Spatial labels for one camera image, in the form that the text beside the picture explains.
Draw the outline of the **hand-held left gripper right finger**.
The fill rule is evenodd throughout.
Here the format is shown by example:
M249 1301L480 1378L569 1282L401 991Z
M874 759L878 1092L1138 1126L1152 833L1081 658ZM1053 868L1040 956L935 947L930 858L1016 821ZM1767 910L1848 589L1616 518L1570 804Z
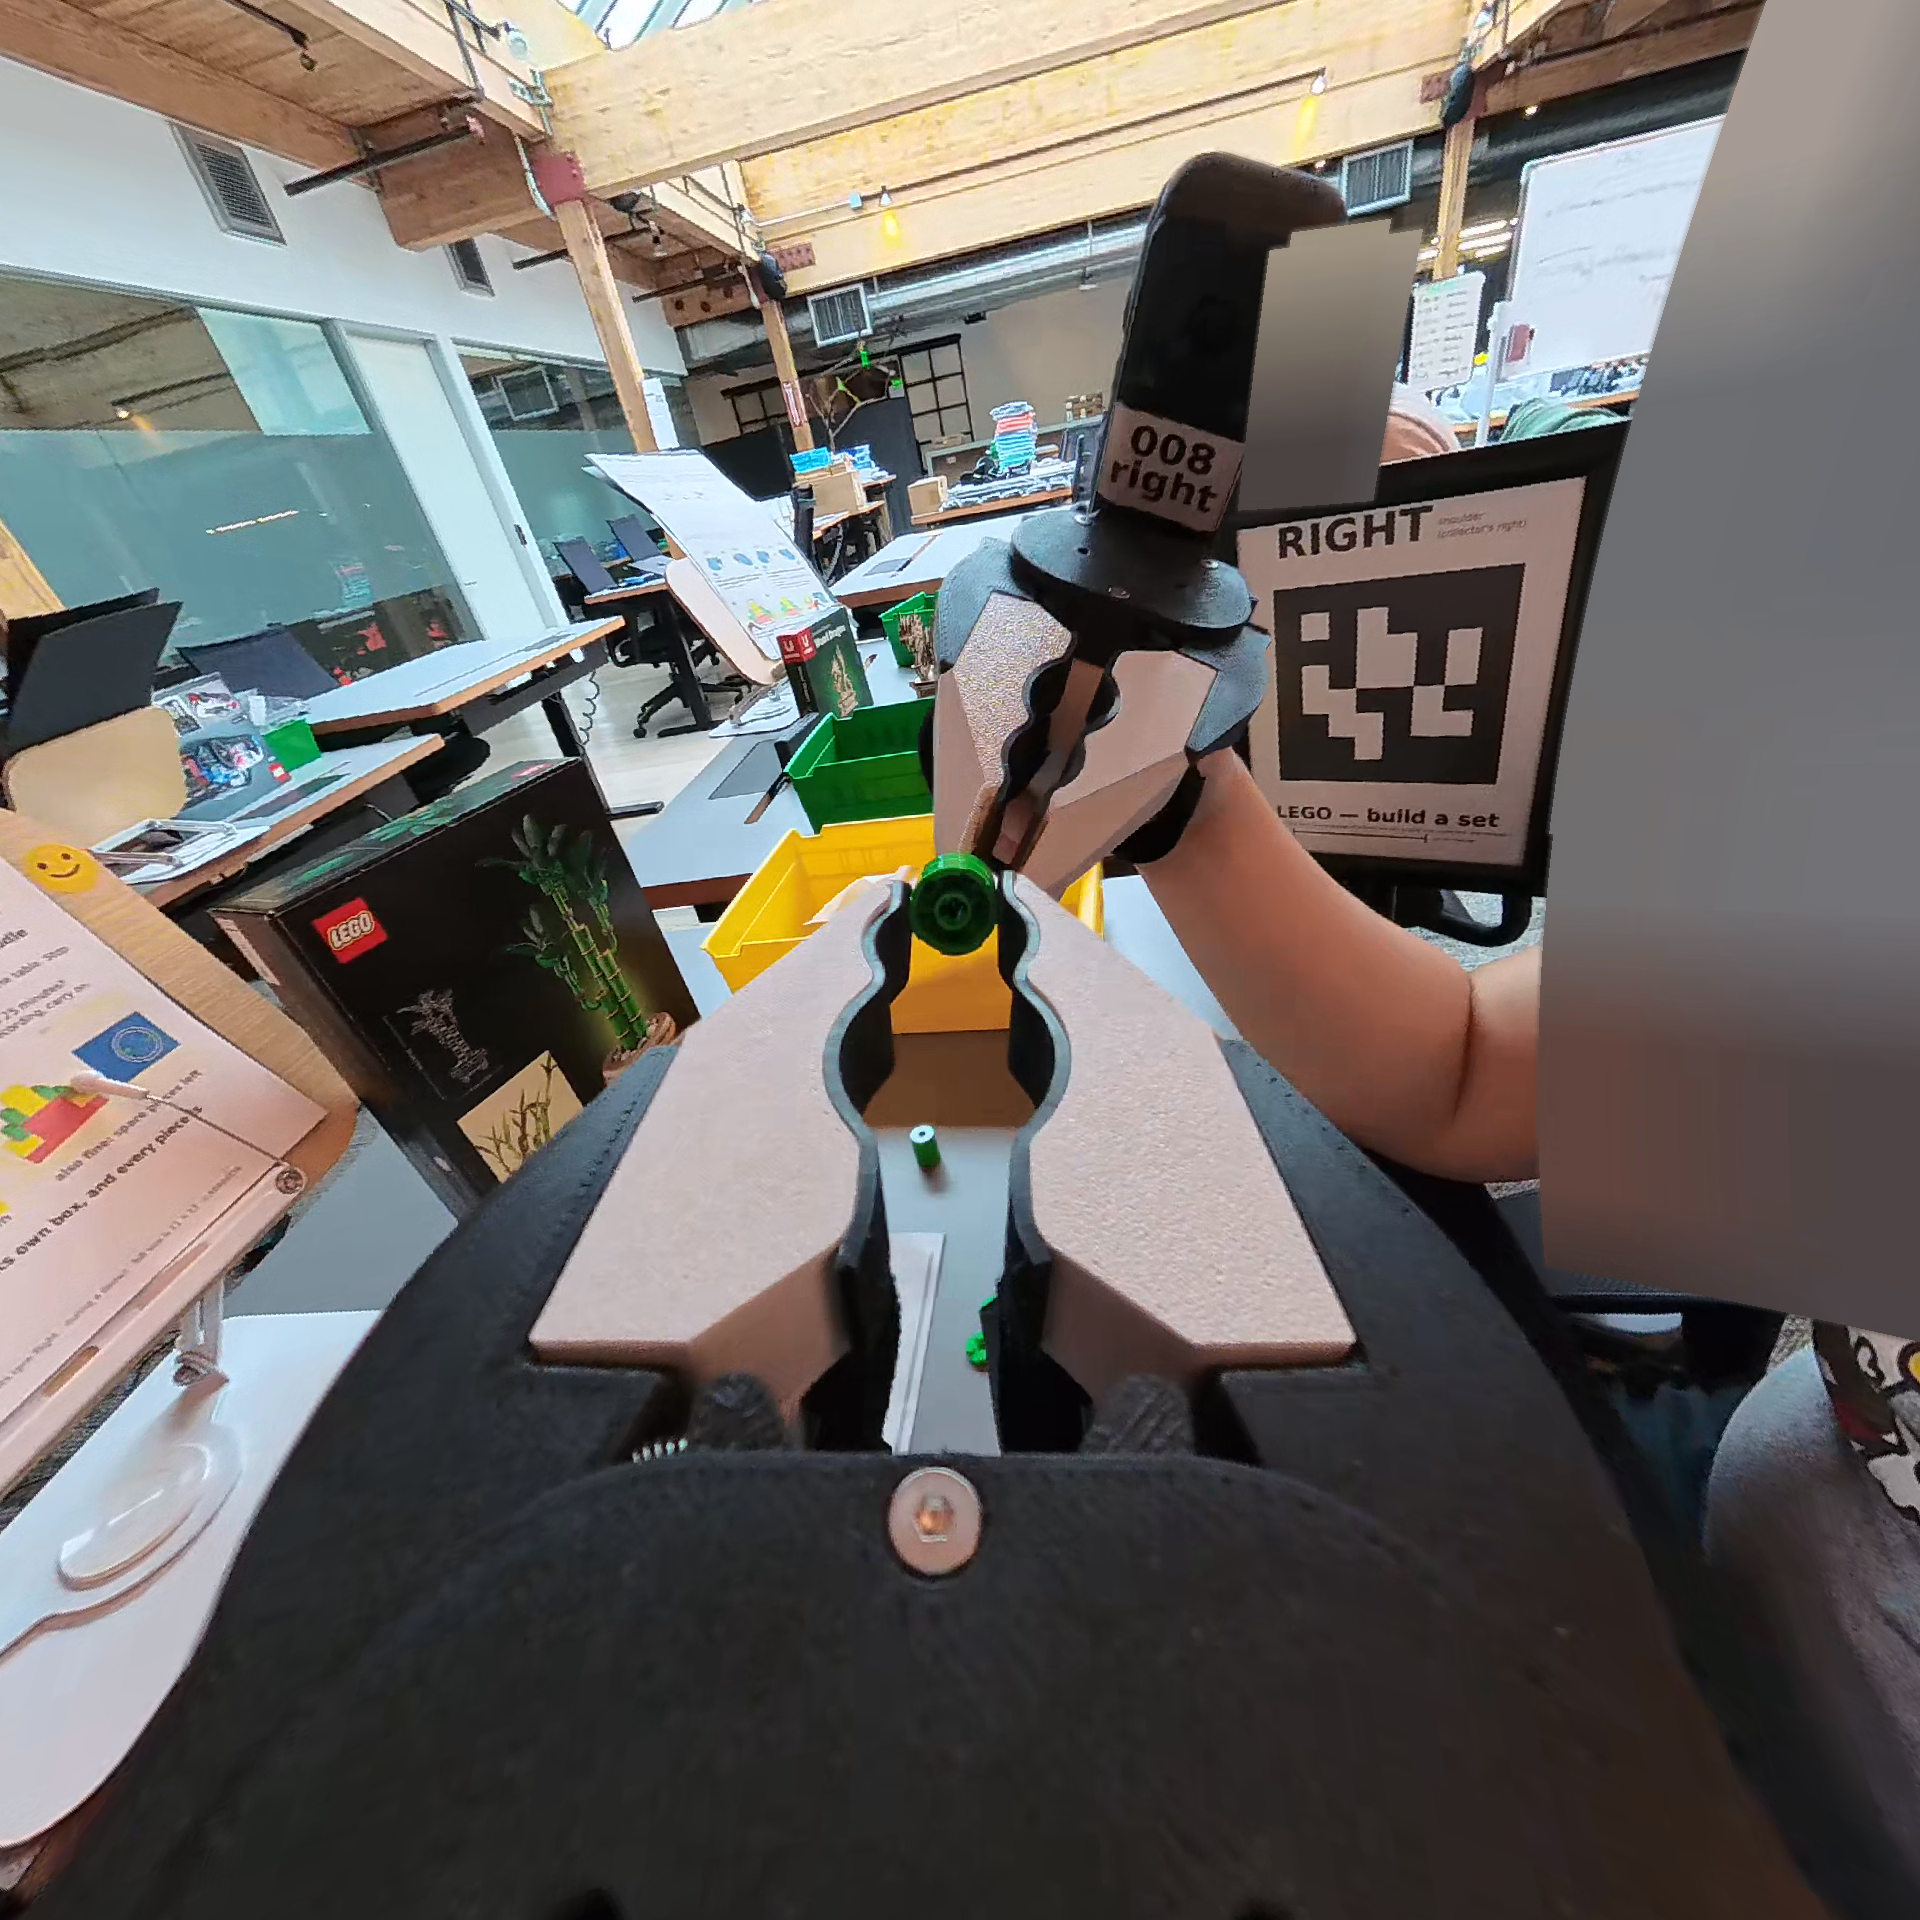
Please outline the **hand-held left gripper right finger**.
M1278 1078L1032 883L999 885L1007 1065L1032 1100L1007 1163L991 1303L1003 1449L1075 1449L1133 1375L1344 1365L1355 1330L1251 1092Z

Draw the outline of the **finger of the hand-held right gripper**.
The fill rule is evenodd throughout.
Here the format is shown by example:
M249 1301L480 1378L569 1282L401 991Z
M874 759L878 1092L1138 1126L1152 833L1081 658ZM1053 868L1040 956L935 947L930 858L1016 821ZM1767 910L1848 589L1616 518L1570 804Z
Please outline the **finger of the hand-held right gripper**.
M991 858L1057 897L1173 797L1215 682L1179 654L1074 658L1040 727L1040 759L1011 783Z
M1067 666L1072 638L1040 604L989 593L958 655L943 667L930 723L931 849L937 855L1011 858L997 850L1007 793L1005 750L1031 723L1027 685Z

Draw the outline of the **green round toy brick piece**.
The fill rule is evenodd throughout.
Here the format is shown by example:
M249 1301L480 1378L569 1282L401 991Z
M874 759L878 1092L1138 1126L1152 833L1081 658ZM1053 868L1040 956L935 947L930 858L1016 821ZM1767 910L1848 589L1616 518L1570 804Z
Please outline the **green round toy brick piece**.
M942 956L968 956L999 923L997 871L970 853L942 853L928 860L907 898L912 934Z

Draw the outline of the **grey desk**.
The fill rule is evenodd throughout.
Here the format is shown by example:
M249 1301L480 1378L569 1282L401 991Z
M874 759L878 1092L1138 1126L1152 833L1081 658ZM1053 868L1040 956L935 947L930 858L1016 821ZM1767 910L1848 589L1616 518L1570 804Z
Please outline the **grey desk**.
M1195 971L1141 877L1105 887L1105 937L1222 1038L1231 1021ZM945 1233L921 1395L915 1443L984 1447L983 1386L961 1386L961 1236L945 1226L943 1197L913 1201L913 1230ZM453 1213L430 1194L398 1146L361 1119L352 1149L295 1215L286 1238L227 1295L225 1389L213 1413L246 1431L246 1468L203 1534L131 1593L83 1615L33 1625L3 1651L3 1887L23 1881L16 1855L42 1853L53 1828L99 1790L154 1717L201 1641L227 1565L299 1429L341 1373L346 1353L427 1255L453 1233ZM81 1529L79 1495L110 1479L154 1417L177 1403L174 1365L154 1366L130 1398L3 1527L3 1627L73 1597L57 1574L57 1550Z

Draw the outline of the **narrow white paper strip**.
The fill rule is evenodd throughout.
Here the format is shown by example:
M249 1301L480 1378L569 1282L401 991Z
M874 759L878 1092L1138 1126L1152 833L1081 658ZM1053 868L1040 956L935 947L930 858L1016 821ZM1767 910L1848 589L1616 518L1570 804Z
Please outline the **narrow white paper strip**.
M943 1235L891 1230L891 1275L898 1307L896 1369L882 1420L882 1443L902 1453L913 1433L928 1341L938 1295Z

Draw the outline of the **yellow plastic bin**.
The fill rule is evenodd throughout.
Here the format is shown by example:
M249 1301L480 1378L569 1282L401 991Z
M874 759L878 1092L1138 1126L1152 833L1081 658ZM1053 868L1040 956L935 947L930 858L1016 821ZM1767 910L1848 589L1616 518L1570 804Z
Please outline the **yellow plastic bin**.
M704 950L726 987L739 991L802 943L854 881L898 871L915 877L931 855L930 812L789 833L705 934ZM994 943L945 956L913 942L893 1028L898 1035L987 1034L1007 1027L1010 1007Z

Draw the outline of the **dark grey table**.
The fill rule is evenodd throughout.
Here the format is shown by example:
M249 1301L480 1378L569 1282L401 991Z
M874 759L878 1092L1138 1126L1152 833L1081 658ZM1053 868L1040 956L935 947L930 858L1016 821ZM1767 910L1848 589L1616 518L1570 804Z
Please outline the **dark grey table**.
M654 813L614 821L654 910L685 908L715 921L789 833L810 834L776 755L797 723L793 694L767 691L744 714L739 727L618 738L593 755L613 809L661 802Z

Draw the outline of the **black office chair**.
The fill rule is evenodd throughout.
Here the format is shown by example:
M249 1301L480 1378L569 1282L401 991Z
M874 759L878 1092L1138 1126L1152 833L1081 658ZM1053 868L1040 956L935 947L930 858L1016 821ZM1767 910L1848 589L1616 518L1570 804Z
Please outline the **black office chair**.
M608 644L618 666L657 666L665 685L639 705L634 735L688 735L718 725L713 698L757 691L757 684L729 669L729 661L704 638L673 595L661 583L616 587L600 609L616 612L625 638Z

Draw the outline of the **tilted instruction board on stand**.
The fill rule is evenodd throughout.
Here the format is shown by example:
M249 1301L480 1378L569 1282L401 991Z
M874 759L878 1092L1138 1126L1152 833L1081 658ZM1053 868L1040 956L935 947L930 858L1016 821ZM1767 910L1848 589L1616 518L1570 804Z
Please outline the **tilted instruction board on stand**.
M737 677L776 684L776 638L837 611L837 602L771 508L698 451L592 453L584 463L639 502L678 550L663 578L690 623Z

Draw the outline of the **black bamboo toy set box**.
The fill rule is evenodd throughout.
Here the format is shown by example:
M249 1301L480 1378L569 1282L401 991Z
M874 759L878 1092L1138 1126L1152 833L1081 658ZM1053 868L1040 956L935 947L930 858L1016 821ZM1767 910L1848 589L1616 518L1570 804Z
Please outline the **black bamboo toy set box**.
M583 759L528 759L214 906L455 1215L698 1019Z

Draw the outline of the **framed marker sign board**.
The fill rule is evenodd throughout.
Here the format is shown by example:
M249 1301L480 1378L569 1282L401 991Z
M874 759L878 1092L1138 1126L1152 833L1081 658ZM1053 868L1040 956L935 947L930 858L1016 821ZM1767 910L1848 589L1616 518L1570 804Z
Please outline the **framed marker sign board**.
M1247 734L1344 881L1537 897L1577 638L1626 426L1385 467L1375 502L1239 529L1271 636Z

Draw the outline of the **whiteboard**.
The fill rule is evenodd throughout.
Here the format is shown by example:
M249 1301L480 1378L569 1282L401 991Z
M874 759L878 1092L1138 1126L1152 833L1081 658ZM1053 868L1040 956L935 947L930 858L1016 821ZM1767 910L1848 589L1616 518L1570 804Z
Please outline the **whiteboard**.
M1649 353L1721 125L1697 118L1521 167L1502 372Z

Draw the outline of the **white wood-edged table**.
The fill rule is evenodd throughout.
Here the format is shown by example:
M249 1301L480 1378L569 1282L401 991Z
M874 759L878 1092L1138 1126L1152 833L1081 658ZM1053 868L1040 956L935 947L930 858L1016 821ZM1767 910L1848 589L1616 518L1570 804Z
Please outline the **white wood-edged table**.
M334 689L304 705L327 743L365 746L398 729L431 731L459 723L486 734L533 707L557 714L555 699L608 661L623 622L576 622L537 641L469 641Z

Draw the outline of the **instruction sheet on wooden board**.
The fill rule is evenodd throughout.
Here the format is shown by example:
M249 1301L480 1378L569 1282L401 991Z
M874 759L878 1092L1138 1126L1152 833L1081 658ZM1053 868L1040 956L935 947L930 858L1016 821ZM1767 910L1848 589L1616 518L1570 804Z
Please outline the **instruction sheet on wooden board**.
M1 1486L346 1149L318 1044L86 849L1 826Z

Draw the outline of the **cartoon printed cloth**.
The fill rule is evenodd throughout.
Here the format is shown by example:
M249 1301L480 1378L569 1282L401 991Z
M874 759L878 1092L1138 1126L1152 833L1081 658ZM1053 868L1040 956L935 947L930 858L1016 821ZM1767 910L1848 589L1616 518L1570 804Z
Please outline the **cartoon printed cloth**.
M1841 1438L1918 1524L1918 1339L1814 1321L1813 1351Z

